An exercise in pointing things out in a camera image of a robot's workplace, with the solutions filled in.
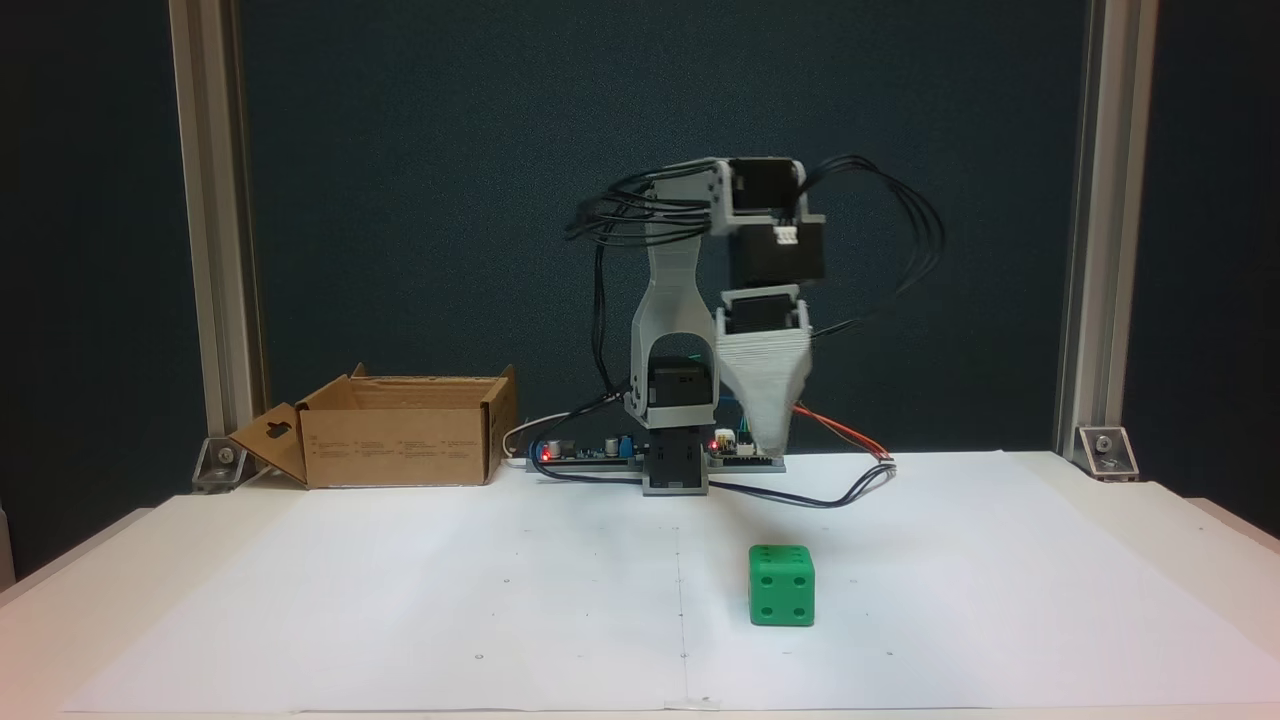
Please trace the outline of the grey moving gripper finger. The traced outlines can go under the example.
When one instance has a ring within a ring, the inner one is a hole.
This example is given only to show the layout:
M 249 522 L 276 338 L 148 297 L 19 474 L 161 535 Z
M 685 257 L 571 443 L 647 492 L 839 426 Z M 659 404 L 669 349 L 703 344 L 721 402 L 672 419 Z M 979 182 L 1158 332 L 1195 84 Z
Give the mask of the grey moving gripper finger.
M 812 323 L 797 288 L 801 325 L 791 331 L 727 334 L 727 293 L 716 309 L 716 361 L 721 382 L 739 401 L 760 454 L 785 454 L 794 405 L 812 372 Z

